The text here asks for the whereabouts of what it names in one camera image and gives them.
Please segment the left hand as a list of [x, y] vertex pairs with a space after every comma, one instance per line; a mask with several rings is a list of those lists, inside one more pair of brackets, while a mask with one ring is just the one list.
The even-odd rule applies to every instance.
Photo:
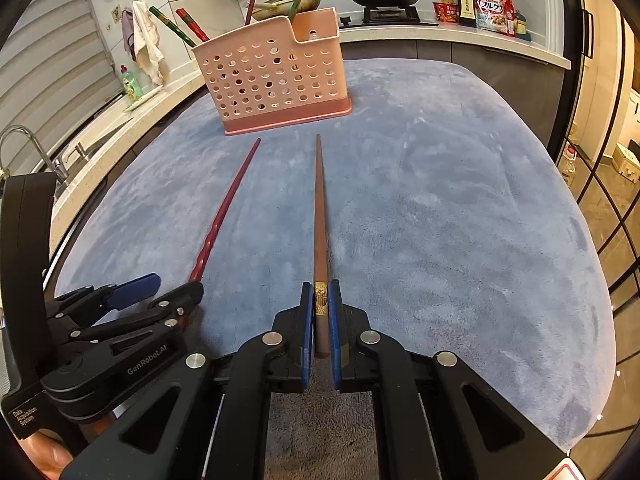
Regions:
[[[88, 425], [80, 425], [81, 434], [89, 443], [96, 440], [117, 419], [114, 412]], [[43, 478], [58, 480], [62, 471], [74, 458], [58, 435], [49, 430], [38, 431], [30, 437], [18, 440], [17, 443], [29, 460], [39, 470]]]

